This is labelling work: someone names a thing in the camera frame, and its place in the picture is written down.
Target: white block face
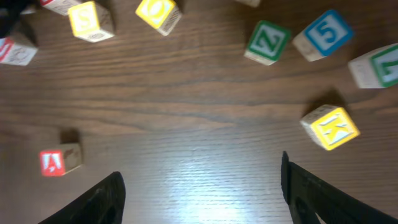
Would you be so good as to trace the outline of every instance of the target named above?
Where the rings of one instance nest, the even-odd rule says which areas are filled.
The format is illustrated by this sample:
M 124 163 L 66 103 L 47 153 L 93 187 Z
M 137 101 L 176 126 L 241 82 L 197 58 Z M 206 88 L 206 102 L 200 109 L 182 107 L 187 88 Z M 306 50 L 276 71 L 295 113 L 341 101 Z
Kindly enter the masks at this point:
M 79 144 L 61 144 L 59 149 L 63 152 L 65 173 L 76 169 L 82 164 L 82 154 Z
M 254 53 L 252 53 L 252 52 L 250 52 L 248 50 L 244 53 L 244 56 L 246 58 L 248 58 L 248 59 L 254 60 L 254 61 L 259 62 L 259 63 L 261 63 L 263 65 L 272 65 L 273 63 L 276 62 L 276 61 L 268 60 L 268 59 L 266 59 L 264 57 L 261 57 L 260 55 L 254 54 Z
M 84 34 L 79 36 L 78 38 L 82 40 L 89 41 L 91 43 L 96 43 L 102 40 L 109 39 L 111 37 L 114 37 L 114 34 L 106 32 L 105 30 L 99 29 L 97 31 L 91 32 L 89 34 Z
M 258 7 L 261 3 L 261 0 L 236 0 L 236 1 L 251 7 Z
M 1 63 L 26 66 L 37 52 L 36 48 L 14 44 Z
M 43 7 L 50 9 L 58 14 L 63 16 L 68 15 L 68 10 L 73 7 L 81 4 L 81 1 L 78 0 L 40 0 L 40 3 Z
M 369 57 L 350 61 L 348 68 L 359 88 L 382 88 L 370 64 Z
M 100 5 L 96 5 L 99 26 L 102 30 L 114 34 L 111 13 Z
M 311 42 L 301 32 L 293 40 L 293 45 L 296 46 L 297 50 L 307 59 L 309 62 L 313 62 L 324 58 L 319 51 L 311 44 Z
M 169 35 L 171 31 L 174 29 L 174 27 L 177 25 L 179 20 L 181 19 L 181 17 L 182 14 L 180 10 L 178 9 L 177 6 L 175 6 L 173 10 L 170 12 L 167 19 L 162 24 L 162 26 L 159 29 L 157 29 L 157 31 L 160 32 L 163 36 Z
M 0 39 L 0 63 L 26 66 L 37 52 L 37 48 L 20 33 Z

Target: toy block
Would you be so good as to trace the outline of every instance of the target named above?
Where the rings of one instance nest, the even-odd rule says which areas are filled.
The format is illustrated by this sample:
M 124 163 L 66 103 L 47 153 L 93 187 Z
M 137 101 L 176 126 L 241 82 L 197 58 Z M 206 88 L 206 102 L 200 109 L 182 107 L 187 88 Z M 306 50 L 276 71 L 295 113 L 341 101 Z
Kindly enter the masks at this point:
M 323 105 L 301 120 L 308 135 L 327 151 L 359 136 L 359 131 L 344 108 Z
M 40 5 L 63 16 L 68 15 L 68 10 L 81 4 L 78 0 L 40 0 Z
M 398 44 L 373 50 L 348 63 L 359 88 L 387 88 L 398 83 Z
M 298 51 L 313 62 L 331 55 L 354 36 L 354 32 L 335 10 L 329 10 L 293 40 Z
M 42 175 L 47 177 L 63 176 L 82 164 L 80 145 L 76 143 L 60 144 L 50 150 L 40 152 Z
M 136 14 L 164 36 L 171 33 L 182 16 L 173 0 L 143 0 Z
M 94 1 L 69 9 L 73 35 L 95 43 L 114 36 L 110 12 Z
M 244 56 L 264 65 L 272 65 L 279 60 L 290 31 L 267 21 L 258 22 L 249 41 Z
M 261 0 L 235 0 L 235 1 L 246 4 L 251 7 L 258 7 L 261 3 Z
M 0 39 L 0 63 L 26 66 L 36 52 L 37 47 L 19 31 Z

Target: wooden table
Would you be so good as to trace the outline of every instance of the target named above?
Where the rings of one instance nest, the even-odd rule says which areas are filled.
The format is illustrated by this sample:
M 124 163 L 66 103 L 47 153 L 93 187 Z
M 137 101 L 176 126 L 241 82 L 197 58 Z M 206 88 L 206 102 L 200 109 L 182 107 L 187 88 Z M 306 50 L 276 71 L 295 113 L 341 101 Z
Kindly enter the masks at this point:
M 282 152 L 347 194 L 398 218 L 398 86 L 360 90 L 347 63 L 398 39 L 396 0 L 181 2 L 162 37 L 134 11 L 108 4 L 116 37 L 91 44 L 67 17 L 27 16 L 40 49 L 27 67 L 0 65 L 0 219 L 37 223 L 118 170 L 124 223 L 292 223 L 280 189 Z M 289 43 L 266 67 L 243 57 L 257 21 L 297 35 L 328 9 L 355 37 L 309 63 Z M 326 152 L 300 118 L 344 105 L 360 137 Z M 38 153 L 77 129 L 85 164 L 40 174 Z

